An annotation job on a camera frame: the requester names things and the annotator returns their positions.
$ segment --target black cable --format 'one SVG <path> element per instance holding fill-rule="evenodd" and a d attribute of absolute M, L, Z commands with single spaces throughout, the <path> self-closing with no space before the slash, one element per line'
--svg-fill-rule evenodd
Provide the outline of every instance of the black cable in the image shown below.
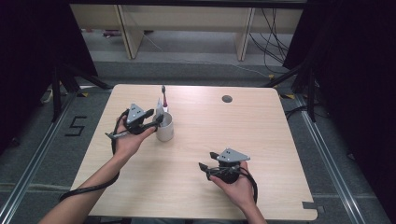
<path fill-rule="evenodd" d="M 314 103 L 314 106 L 318 106 L 321 105 L 320 103 Z M 291 115 L 293 115 L 295 112 L 301 112 L 301 111 L 307 111 L 308 110 L 308 106 L 307 105 L 301 105 L 299 107 L 296 107 L 292 110 L 288 110 L 285 111 L 285 115 L 286 115 L 286 119 L 289 119 L 291 117 Z M 315 113 L 316 115 L 325 118 L 325 119 L 329 119 L 329 116 L 324 116 L 324 115 L 320 115 L 319 113 Z"/>
<path fill-rule="evenodd" d="M 117 129 L 119 128 L 119 123 L 120 120 L 122 119 L 122 117 L 124 115 L 128 115 L 129 110 L 127 109 L 126 111 L 124 111 L 121 116 L 117 119 L 117 123 L 116 126 L 114 128 L 114 133 L 117 133 Z M 115 139 L 111 139 L 111 149 L 113 151 L 113 155 L 116 153 L 116 140 Z M 92 191 L 97 191 L 99 189 L 105 189 L 108 186 L 114 184 L 117 179 L 120 176 L 120 172 L 118 172 L 112 179 L 110 179 L 109 181 L 107 181 L 104 184 L 100 184 L 100 185 L 96 185 L 96 186 L 92 186 L 92 187 L 87 187 L 87 188 L 82 188 L 82 189 L 74 189 L 74 190 L 70 190 L 68 192 L 66 192 L 65 194 L 63 194 L 60 198 L 59 201 L 63 201 L 64 199 L 70 197 L 70 196 L 74 196 L 74 195 L 78 195 L 78 194 L 82 194 L 82 193 L 87 193 L 87 192 L 92 192 Z"/>
<path fill-rule="evenodd" d="M 265 40 L 265 42 L 268 42 L 268 39 L 265 38 L 265 36 L 263 36 L 262 33 L 260 33 L 260 36 Z M 282 46 L 276 45 L 276 44 L 271 43 L 271 42 L 270 42 L 270 45 L 272 45 L 272 46 L 274 46 L 274 47 L 277 47 L 277 48 L 281 48 L 281 49 L 283 49 L 283 50 L 289 50 L 289 48 L 282 47 Z"/>
<path fill-rule="evenodd" d="M 277 60 L 279 63 L 283 63 L 283 61 L 281 59 L 279 59 L 278 57 L 276 57 L 276 55 L 274 53 L 272 53 L 271 51 L 268 51 L 268 49 L 264 48 L 262 45 L 260 45 L 255 39 L 254 37 L 249 34 L 251 39 L 253 40 L 253 43 L 261 50 L 264 52 L 264 66 L 268 69 L 268 71 L 272 72 L 272 73 L 277 73 L 277 74 L 285 74 L 282 72 L 277 72 L 272 70 L 271 68 L 268 67 L 266 61 L 265 61 L 265 54 L 269 54 L 272 58 L 274 58 L 275 60 Z"/>
<path fill-rule="evenodd" d="M 274 25 L 271 26 L 270 22 L 268 21 L 266 15 L 265 15 L 265 12 L 264 12 L 263 8 L 262 8 L 262 15 L 264 16 L 264 18 L 265 18 L 265 20 L 266 20 L 266 22 L 267 22 L 267 25 L 268 25 L 268 27 L 270 28 L 271 34 L 274 35 L 274 38 L 276 39 L 276 42 L 277 42 L 278 44 L 280 44 L 280 45 L 283 45 L 284 48 L 289 49 L 288 46 L 286 46 L 285 44 L 283 44 L 282 41 L 280 41 L 280 40 L 277 38 L 276 20 L 275 20 L 275 18 L 276 18 L 276 9 L 273 8 L 273 24 L 275 25 L 275 28 L 273 28 Z"/>
<path fill-rule="evenodd" d="M 246 172 L 240 172 L 240 175 L 245 176 L 251 183 L 251 186 L 253 187 L 253 199 L 254 199 L 254 203 L 257 203 L 257 198 L 258 198 L 258 194 L 259 194 L 259 190 L 257 189 L 257 183 L 256 181 L 253 179 L 253 176 L 250 174 L 250 172 L 243 168 L 243 167 L 239 167 L 240 169 L 244 170 Z"/>

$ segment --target wrist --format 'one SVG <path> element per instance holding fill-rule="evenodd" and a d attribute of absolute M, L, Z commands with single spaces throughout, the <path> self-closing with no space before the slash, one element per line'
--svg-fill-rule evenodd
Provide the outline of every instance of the wrist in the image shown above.
<path fill-rule="evenodd" d="M 246 203 L 239 206 L 239 209 L 246 215 L 247 213 L 257 212 L 259 208 L 255 203 Z"/>
<path fill-rule="evenodd" d="M 125 163 L 130 159 L 130 157 L 121 155 L 120 153 L 114 154 L 114 156 L 110 159 L 113 164 L 116 164 L 120 168 L 125 165 Z"/>

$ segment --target paper cup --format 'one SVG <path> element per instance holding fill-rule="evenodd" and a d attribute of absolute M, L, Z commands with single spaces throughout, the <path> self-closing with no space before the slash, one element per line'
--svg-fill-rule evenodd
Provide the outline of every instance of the paper cup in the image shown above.
<path fill-rule="evenodd" d="M 167 142 L 171 140 L 174 136 L 174 128 L 173 128 L 173 121 L 172 115 L 167 112 L 163 113 L 163 123 L 165 126 L 160 126 L 157 129 L 156 135 L 158 140 L 162 142 Z"/>

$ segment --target forearm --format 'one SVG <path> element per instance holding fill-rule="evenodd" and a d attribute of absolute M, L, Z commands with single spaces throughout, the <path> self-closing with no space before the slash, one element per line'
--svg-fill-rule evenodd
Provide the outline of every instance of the forearm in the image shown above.
<path fill-rule="evenodd" d="M 78 188 L 106 183 L 120 171 L 125 162 L 125 159 L 111 158 Z M 99 189 L 68 197 L 47 213 L 40 223 L 82 223 L 104 191 Z"/>
<path fill-rule="evenodd" d="M 247 223 L 249 224 L 267 223 L 264 216 L 262 215 L 262 212 L 260 211 L 259 207 L 256 206 L 256 204 L 241 207 L 241 210 L 247 219 Z"/>

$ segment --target fingers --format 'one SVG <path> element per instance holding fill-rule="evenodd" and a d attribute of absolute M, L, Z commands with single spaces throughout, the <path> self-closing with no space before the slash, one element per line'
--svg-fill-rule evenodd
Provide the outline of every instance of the fingers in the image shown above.
<path fill-rule="evenodd" d="M 239 166 L 248 170 L 248 163 L 246 161 L 241 161 L 241 164 L 239 164 Z"/>
<path fill-rule="evenodd" d="M 120 122 L 119 122 L 119 128 L 117 129 L 117 133 L 120 133 L 120 132 L 123 132 L 126 130 L 126 128 L 124 126 L 124 123 L 126 120 L 126 115 L 122 116 L 122 118 L 117 118 L 116 121 L 119 119 L 120 119 Z"/>
<path fill-rule="evenodd" d="M 211 175 L 210 177 L 210 180 L 213 182 L 213 183 L 215 183 L 217 186 L 219 186 L 219 188 L 221 188 L 221 189 L 224 189 L 225 188 L 225 186 L 227 185 L 227 183 L 225 183 L 224 181 L 222 181 L 220 178 L 218 178 L 218 177 L 216 177 L 216 176 L 214 176 L 214 175 Z"/>
<path fill-rule="evenodd" d="M 146 129 L 144 132 L 142 132 L 141 134 L 139 134 L 138 136 L 140 136 L 142 138 L 142 140 L 145 140 L 147 137 L 149 137 L 154 132 L 155 132 L 155 127 L 150 127 L 148 129 Z"/>

